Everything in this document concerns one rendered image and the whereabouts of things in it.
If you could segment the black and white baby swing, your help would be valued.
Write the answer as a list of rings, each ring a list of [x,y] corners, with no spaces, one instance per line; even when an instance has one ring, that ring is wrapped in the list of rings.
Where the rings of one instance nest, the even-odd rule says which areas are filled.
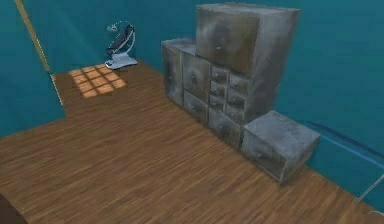
[[[105,62],[105,66],[111,70],[117,70],[123,67],[137,65],[138,61],[130,56],[131,50],[136,42],[135,27],[127,22],[126,27],[107,47],[106,54],[111,57]]]

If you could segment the dark brown furniture corner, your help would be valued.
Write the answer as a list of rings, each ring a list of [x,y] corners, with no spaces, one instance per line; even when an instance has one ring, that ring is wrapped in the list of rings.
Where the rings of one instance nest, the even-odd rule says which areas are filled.
[[[0,224],[29,224],[2,194],[0,194]]]

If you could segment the grey stepped drawer cabinet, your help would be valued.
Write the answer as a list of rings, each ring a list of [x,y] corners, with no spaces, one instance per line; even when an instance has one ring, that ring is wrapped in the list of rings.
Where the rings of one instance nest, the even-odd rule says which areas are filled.
[[[274,109],[299,16],[296,8],[202,4],[195,37],[161,43],[166,95],[279,183],[320,137]]]

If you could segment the blue bar metal frame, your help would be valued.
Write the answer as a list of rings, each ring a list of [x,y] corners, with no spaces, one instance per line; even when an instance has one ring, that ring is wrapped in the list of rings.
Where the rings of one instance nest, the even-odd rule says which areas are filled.
[[[310,120],[305,124],[320,133],[308,165],[351,193],[355,203],[372,206],[369,214],[384,217],[384,153],[326,125]]]

